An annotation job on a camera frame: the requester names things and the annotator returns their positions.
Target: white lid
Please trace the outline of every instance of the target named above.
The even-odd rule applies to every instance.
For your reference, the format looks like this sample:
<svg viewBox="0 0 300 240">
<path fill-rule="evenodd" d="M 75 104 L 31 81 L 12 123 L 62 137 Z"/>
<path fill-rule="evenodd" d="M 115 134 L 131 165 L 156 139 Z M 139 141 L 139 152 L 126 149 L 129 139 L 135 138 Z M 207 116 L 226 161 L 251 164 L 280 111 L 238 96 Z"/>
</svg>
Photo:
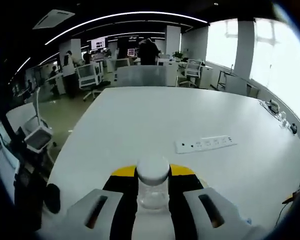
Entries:
<svg viewBox="0 0 300 240">
<path fill-rule="evenodd" d="M 164 156 L 143 157 L 136 165 L 139 179 L 149 186 L 162 184 L 167 179 L 169 169 L 169 162 Z"/>
</svg>

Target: black cable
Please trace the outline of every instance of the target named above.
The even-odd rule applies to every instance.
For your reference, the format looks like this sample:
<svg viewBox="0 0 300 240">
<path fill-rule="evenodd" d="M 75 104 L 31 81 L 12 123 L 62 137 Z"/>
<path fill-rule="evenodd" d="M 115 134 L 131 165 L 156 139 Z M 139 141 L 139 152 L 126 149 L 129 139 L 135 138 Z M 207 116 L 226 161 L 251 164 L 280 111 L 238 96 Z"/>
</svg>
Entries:
<svg viewBox="0 0 300 240">
<path fill-rule="evenodd" d="M 283 206 L 283 208 L 281 209 L 281 211 L 280 211 L 280 213 L 279 213 L 279 216 L 278 216 L 278 219 L 277 219 L 276 222 L 275 222 L 274 227 L 277 226 L 277 224 L 278 224 L 278 222 L 279 222 L 279 219 L 280 219 L 280 216 L 281 216 L 281 213 L 282 213 L 282 211 L 285 209 L 285 207 L 286 207 L 288 204 L 289 204 L 289 203 L 285 204 L 285 205 Z"/>
</svg>

